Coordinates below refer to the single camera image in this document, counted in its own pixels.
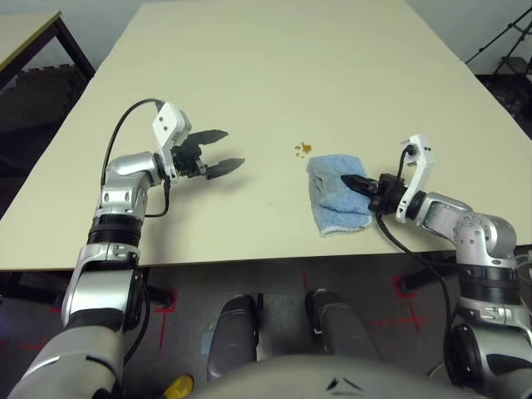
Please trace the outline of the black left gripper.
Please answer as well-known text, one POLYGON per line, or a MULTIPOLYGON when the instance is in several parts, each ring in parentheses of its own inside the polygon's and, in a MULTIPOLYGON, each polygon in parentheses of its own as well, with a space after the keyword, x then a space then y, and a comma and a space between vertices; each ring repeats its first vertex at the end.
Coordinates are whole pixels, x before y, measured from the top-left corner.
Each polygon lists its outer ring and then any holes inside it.
POLYGON ((179 176, 187 178, 205 176, 207 180, 213 180, 238 169, 245 162, 244 158, 221 160, 211 166, 206 166, 201 160, 201 145, 213 144, 228 135, 228 132, 222 130, 198 131, 189 134, 181 145, 174 145, 171 148, 171 156, 179 176))

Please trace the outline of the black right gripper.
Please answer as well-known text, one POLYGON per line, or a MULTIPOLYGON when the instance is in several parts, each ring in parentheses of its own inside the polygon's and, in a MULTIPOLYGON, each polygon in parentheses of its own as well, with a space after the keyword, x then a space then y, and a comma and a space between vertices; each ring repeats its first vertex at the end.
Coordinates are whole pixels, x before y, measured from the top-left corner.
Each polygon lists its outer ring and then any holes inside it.
POLYGON ((392 214, 406 192, 405 180, 381 174, 378 180, 361 175, 342 175, 342 182, 353 191, 370 198, 368 208, 375 214, 392 214))

